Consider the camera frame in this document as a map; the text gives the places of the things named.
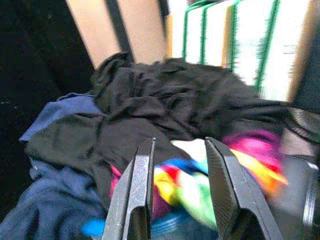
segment beige wall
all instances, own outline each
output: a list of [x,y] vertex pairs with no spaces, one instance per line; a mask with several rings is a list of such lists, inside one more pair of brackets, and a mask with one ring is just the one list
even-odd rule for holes
[[[121,51],[105,0],[66,0],[84,45],[97,68]],[[118,0],[133,56],[137,63],[161,61],[166,41],[157,0]]]
[[157,0],[118,0],[135,61],[163,60],[166,41]]

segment black surface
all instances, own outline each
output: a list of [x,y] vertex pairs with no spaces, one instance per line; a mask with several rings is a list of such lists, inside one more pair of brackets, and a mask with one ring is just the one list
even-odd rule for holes
[[226,239],[231,234],[236,224],[240,208],[233,185],[230,181],[228,170],[224,164],[221,153],[207,139],[205,141],[206,154],[208,159],[208,172],[210,179],[210,192],[214,197],[213,209],[221,239]]
[[120,45],[121,51],[128,53],[128,59],[131,62],[135,61],[127,30],[123,21],[123,18],[121,16],[121,11],[119,9],[118,1],[117,0],[105,0],[107,10],[109,12],[109,15],[111,17],[111,21],[113,24],[113,29],[116,34],[116,38],[118,40],[118,43]]
[[64,0],[1,1],[0,221],[31,182],[19,137],[46,103],[88,91],[93,70]]
[[286,127],[304,140],[316,146],[320,145],[320,115],[298,108],[291,108],[284,119]]
[[294,107],[320,114],[320,18],[306,64],[306,70],[297,90]]
[[166,16],[169,14],[168,0],[158,0],[158,4],[160,8],[163,32],[166,34]]

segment blue fabric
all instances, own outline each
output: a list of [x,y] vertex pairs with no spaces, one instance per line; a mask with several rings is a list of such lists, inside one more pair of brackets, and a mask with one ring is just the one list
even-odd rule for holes
[[168,161],[163,162],[161,165],[173,165],[187,174],[192,175],[194,172],[200,172],[205,175],[208,175],[208,168],[206,168],[202,163],[195,160],[186,160],[183,158],[172,158]]
[[0,224],[0,239],[55,240],[82,236],[88,220],[105,219],[93,179],[71,167],[31,160],[35,182]]
[[75,113],[101,114],[102,112],[95,105],[93,95],[69,93],[59,97],[57,101],[45,105],[34,123],[19,140],[27,142],[33,134],[46,128],[54,121]]
[[106,219],[91,219],[83,227],[82,232],[88,237],[101,237],[105,230]]

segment clothing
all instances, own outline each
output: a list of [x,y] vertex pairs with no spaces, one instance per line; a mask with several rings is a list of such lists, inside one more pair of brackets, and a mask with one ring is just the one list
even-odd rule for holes
[[189,154],[193,160],[202,163],[203,165],[208,165],[204,139],[196,138],[192,141],[172,140],[171,143]]
[[190,157],[173,146],[166,135],[143,118],[108,123],[105,115],[73,114],[35,133],[26,153],[48,163],[71,166],[92,176],[102,204],[110,204],[111,166],[124,172],[140,143],[156,137],[154,162]]
[[265,195],[275,196],[279,193],[280,187],[288,185],[288,180],[282,174],[261,164],[256,158],[232,148],[230,151],[236,156],[241,166],[253,176]]
[[106,210],[110,165],[123,173],[146,139],[156,138],[155,164],[190,159],[170,140],[221,140],[257,128],[279,132],[280,118],[287,114],[284,103],[257,98],[230,71],[181,59],[149,66],[118,53],[102,63],[91,82],[104,114],[67,115],[34,134],[26,153],[88,173]]
[[208,173],[203,173],[200,163],[168,160],[154,169],[154,185],[168,204],[183,206],[194,219],[217,230]]
[[255,130],[246,133],[225,136],[223,143],[229,148],[247,154],[270,170],[280,173],[283,169],[279,153],[280,136],[266,130]]
[[282,131],[286,103],[258,98],[231,71],[167,59],[132,64],[125,53],[106,59],[91,77],[95,103],[111,119],[145,118],[172,140],[264,129]]
[[47,103],[31,127],[19,140],[27,142],[34,133],[46,128],[54,121],[66,115],[75,113],[100,114],[102,112],[95,105],[93,95],[87,93],[68,93],[65,96],[59,97],[56,101]]
[[31,163],[35,182],[0,224],[0,239],[75,239],[89,219],[106,218],[90,176],[69,166]]
[[[118,181],[120,180],[121,173],[111,165],[112,169],[112,181],[111,181],[111,189],[110,189],[110,198],[112,198],[112,195],[115,191],[115,188],[118,184]],[[158,189],[156,186],[153,186],[153,200],[152,200],[152,221],[163,217],[167,213],[171,211],[170,205],[161,198],[161,196],[158,193]]]
[[[83,232],[92,239],[100,240],[105,228],[105,219],[92,219]],[[151,226],[151,240],[215,240],[218,232],[192,218],[183,208],[173,210],[157,219]]]

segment pink fabric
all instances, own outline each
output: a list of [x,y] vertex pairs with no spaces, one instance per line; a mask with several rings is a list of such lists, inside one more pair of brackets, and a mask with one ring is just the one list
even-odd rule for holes
[[152,221],[170,213],[171,206],[162,199],[156,186],[153,186]]
[[114,194],[115,188],[116,188],[122,174],[114,166],[112,166],[112,165],[110,165],[110,166],[111,166],[111,170],[112,170],[112,179],[111,179],[111,188],[110,188],[110,192],[109,192],[109,197],[111,198],[112,195]]
[[223,138],[229,148],[247,154],[276,173],[282,171],[279,153],[280,137],[266,130],[255,130]]

